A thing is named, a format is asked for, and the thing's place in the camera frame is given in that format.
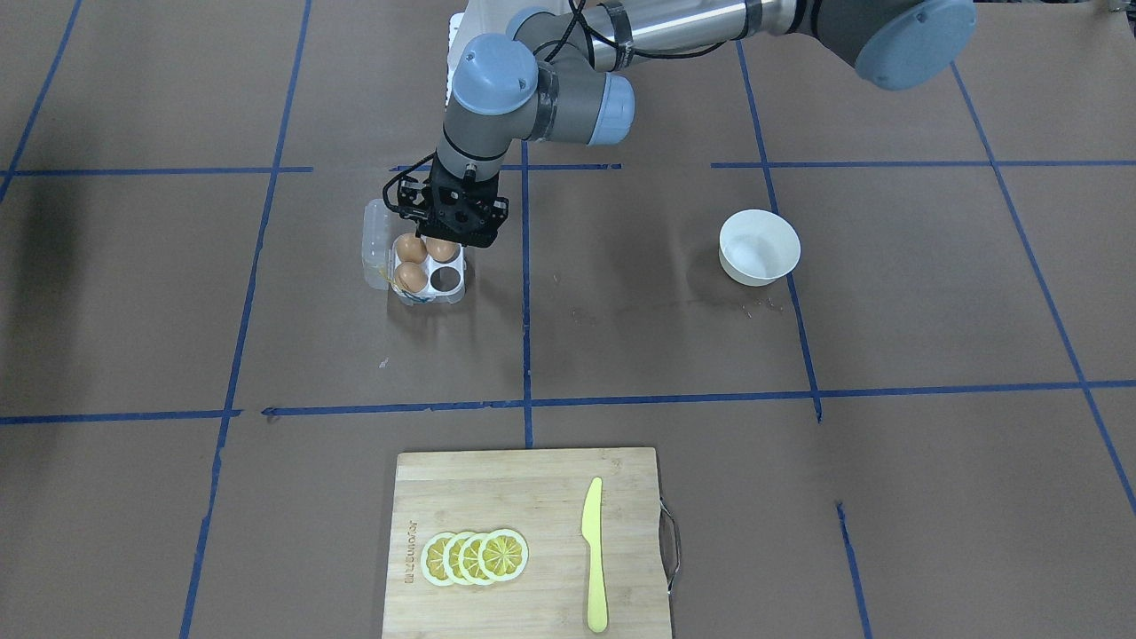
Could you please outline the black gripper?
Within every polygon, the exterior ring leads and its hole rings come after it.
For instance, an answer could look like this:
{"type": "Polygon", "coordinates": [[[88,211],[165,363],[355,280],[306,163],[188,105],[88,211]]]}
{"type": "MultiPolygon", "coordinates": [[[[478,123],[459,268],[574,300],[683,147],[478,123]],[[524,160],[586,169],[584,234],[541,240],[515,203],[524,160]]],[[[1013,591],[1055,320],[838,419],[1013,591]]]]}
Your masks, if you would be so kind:
{"type": "Polygon", "coordinates": [[[509,217],[509,200],[500,196],[500,179],[465,183],[456,177],[431,177],[423,189],[421,236],[465,247],[488,248],[509,217]]]}

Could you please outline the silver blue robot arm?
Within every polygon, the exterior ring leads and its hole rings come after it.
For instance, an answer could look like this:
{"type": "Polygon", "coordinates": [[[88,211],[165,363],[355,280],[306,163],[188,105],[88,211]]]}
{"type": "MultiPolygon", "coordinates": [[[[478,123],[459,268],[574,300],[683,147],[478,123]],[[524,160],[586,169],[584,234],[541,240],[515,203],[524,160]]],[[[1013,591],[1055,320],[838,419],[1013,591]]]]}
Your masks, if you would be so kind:
{"type": "Polygon", "coordinates": [[[969,44],[971,1],[600,1],[531,7],[461,50],[429,176],[401,171],[383,190],[419,236],[487,248],[509,217],[499,194],[517,140],[617,146],[635,118],[623,70],[693,59],[759,33],[803,34],[883,90],[918,86],[969,44]]]}

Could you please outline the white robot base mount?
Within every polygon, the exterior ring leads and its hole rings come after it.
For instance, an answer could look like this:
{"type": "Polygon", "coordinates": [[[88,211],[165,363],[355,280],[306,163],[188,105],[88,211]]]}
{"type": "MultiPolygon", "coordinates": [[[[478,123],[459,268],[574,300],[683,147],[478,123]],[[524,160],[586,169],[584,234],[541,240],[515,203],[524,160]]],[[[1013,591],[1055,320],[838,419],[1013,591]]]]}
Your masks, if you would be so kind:
{"type": "Polygon", "coordinates": [[[444,106],[449,106],[450,103],[452,81],[454,80],[457,66],[460,63],[460,50],[463,48],[463,45],[458,45],[463,20],[465,13],[454,13],[449,20],[449,32],[446,32],[446,96],[444,96],[444,106]]]}

